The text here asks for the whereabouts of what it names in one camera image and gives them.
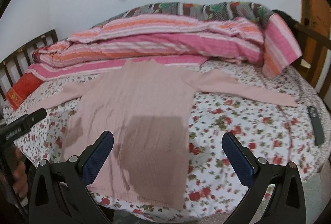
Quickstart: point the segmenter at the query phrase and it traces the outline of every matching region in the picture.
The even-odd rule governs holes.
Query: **mattress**
[[[291,66],[274,79],[266,79],[260,69],[219,60],[208,60],[201,72],[222,69],[247,85],[260,86],[294,96],[298,107],[280,107],[225,94],[197,92],[188,122],[190,161],[187,164],[185,205],[178,211],[153,205],[133,204],[115,200],[102,193],[91,193],[105,207],[125,210],[139,218],[154,222],[186,222],[214,214],[229,214],[247,191],[242,186],[222,151],[221,138],[232,131],[242,145],[256,157],[270,163],[297,163],[302,180],[309,179],[330,155],[331,119],[316,91]],[[97,75],[69,76],[43,83],[13,112],[4,107],[6,121],[12,122],[26,113],[28,107],[51,96],[72,81],[88,81]],[[47,117],[32,127],[31,132],[15,141],[17,147],[34,163],[45,158],[50,162],[63,161],[62,140],[68,118],[76,113],[79,99],[47,110]],[[320,115],[325,143],[314,145],[314,135],[307,106],[314,105]],[[265,199],[271,195],[268,188]]]

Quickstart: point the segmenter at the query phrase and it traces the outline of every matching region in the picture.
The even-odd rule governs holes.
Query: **pink striped blanket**
[[[120,18],[74,33],[66,41],[39,48],[34,61],[54,68],[83,62],[161,55],[202,55],[263,65],[268,77],[301,56],[287,25],[274,14],[266,30],[245,18],[200,21],[196,18],[144,14]]]
[[[154,56],[131,58],[133,62],[149,61],[154,59],[159,64],[172,66],[194,67],[203,64],[208,57],[199,55]],[[25,73],[32,73],[42,81],[60,79],[69,75],[91,75],[105,73],[111,69],[121,68],[127,59],[103,60],[75,64],[64,68],[54,68],[47,64],[31,64]]]

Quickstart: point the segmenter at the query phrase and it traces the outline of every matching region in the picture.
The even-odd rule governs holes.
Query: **silver bolt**
[[[76,162],[78,160],[78,157],[77,156],[71,156],[70,158],[69,158],[69,161],[70,162]]]
[[[46,163],[47,163],[47,161],[46,161],[45,159],[42,159],[42,160],[39,162],[39,165],[44,166]]]
[[[267,160],[265,158],[262,158],[262,157],[258,158],[258,161],[261,164],[266,164],[267,163]]]
[[[292,162],[292,161],[289,162],[289,166],[291,168],[296,168],[297,167],[297,165],[294,162]]]

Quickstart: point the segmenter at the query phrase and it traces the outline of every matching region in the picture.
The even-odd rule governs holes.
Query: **person's hand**
[[[15,157],[18,160],[18,164],[14,171],[15,183],[13,189],[15,193],[23,199],[28,193],[28,177],[25,173],[25,164],[19,161],[22,158],[22,152],[19,149],[15,150]]]

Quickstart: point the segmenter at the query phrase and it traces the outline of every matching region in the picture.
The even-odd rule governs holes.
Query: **pillow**
[[[6,99],[14,110],[17,110],[23,101],[34,92],[41,84],[42,80],[33,74],[23,74],[23,76],[6,93]]]

